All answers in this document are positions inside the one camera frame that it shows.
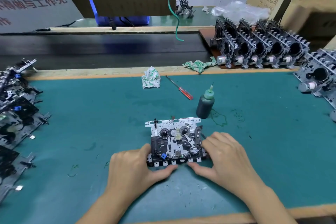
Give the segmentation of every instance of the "bottle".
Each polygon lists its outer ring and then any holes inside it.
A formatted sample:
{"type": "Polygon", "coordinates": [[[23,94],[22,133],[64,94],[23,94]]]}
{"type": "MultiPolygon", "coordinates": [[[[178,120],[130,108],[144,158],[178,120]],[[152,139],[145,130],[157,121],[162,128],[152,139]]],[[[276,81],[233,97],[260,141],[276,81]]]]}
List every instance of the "bottle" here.
{"type": "Polygon", "coordinates": [[[196,115],[201,119],[206,119],[209,116],[212,106],[215,103],[212,87],[211,85],[210,89],[206,90],[204,95],[199,98],[196,115]]]}

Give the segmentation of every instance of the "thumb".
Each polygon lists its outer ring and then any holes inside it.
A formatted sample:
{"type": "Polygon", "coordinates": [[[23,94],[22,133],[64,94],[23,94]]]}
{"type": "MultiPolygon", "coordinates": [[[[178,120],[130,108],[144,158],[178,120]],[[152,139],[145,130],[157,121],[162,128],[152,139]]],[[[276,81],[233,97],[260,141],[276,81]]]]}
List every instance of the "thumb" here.
{"type": "Polygon", "coordinates": [[[195,174],[203,176],[215,182],[216,173],[215,173],[215,170],[213,170],[212,168],[202,167],[199,164],[194,163],[194,162],[187,162],[187,165],[192,168],[195,174]]]}
{"type": "Polygon", "coordinates": [[[156,183],[160,180],[166,179],[175,169],[177,169],[177,165],[169,165],[165,169],[154,171],[151,173],[151,180],[153,183],[156,183]]]}

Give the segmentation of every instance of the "blue plastic bin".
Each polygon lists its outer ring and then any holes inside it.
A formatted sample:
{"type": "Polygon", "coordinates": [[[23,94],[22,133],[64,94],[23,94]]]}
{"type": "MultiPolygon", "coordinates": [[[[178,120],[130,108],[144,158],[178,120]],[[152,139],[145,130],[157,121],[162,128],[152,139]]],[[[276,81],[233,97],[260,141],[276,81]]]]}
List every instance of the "blue plastic bin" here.
{"type": "MultiPolygon", "coordinates": [[[[104,16],[98,16],[95,4],[93,3],[93,0],[90,0],[90,4],[94,13],[94,17],[96,19],[96,23],[98,26],[109,26],[109,19],[108,17],[104,17],[104,16]]],[[[128,16],[127,17],[134,26],[143,26],[143,25],[148,25],[149,24],[149,16],[128,16]]],[[[129,24],[129,22],[124,18],[121,17],[121,19],[128,25],[131,26],[129,24]]],[[[124,23],[122,23],[119,19],[119,17],[113,17],[113,20],[115,22],[116,26],[126,26],[124,23]]]]}

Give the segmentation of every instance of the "green wire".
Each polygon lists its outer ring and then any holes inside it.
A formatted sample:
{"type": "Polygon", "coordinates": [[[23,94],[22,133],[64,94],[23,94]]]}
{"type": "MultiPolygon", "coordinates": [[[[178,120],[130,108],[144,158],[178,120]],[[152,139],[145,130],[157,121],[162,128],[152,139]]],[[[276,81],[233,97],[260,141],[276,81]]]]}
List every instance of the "green wire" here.
{"type": "Polygon", "coordinates": [[[177,18],[177,26],[176,26],[176,31],[175,31],[175,37],[176,37],[177,40],[183,42],[184,40],[179,39],[179,38],[177,37],[177,28],[179,27],[179,24],[180,24],[180,18],[179,18],[179,17],[173,12],[173,10],[171,9],[171,7],[170,7],[170,0],[168,0],[168,6],[169,6],[169,10],[170,10],[170,12],[177,18]]]}

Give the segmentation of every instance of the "row of cassette mechanisms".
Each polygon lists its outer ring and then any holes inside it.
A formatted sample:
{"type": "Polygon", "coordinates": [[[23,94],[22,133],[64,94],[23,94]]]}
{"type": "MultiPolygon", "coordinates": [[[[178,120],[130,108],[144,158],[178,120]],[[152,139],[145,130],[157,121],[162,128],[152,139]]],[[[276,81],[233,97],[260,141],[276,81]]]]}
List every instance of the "row of cassette mechanisms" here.
{"type": "Polygon", "coordinates": [[[41,102],[36,97],[42,91],[31,87],[22,72],[34,69],[36,60],[22,60],[15,66],[0,71],[0,203],[15,186],[23,171],[30,167],[34,155],[27,158],[13,149],[26,137],[34,139],[32,132],[42,124],[48,124],[50,114],[42,115],[34,105],[41,102]]]}
{"type": "Polygon", "coordinates": [[[293,32],[285,31],[277,22],[258,21],[250,26],[245,19],[234,24],[218,17],[210,47],[220,50],[218,65],[293,68],[309,52],[309,44],[293,32]]]}
{"type": "MultiPolygon", "coordinates": [[[[316,52],[306,53],[305,59],[300,69],[293,73],[301,82],[298,90],[323,97],[336,109],[336,50],[319,49],[316,52]]],[[[336,121],[336,110],[329,116],[336,121]]]]}

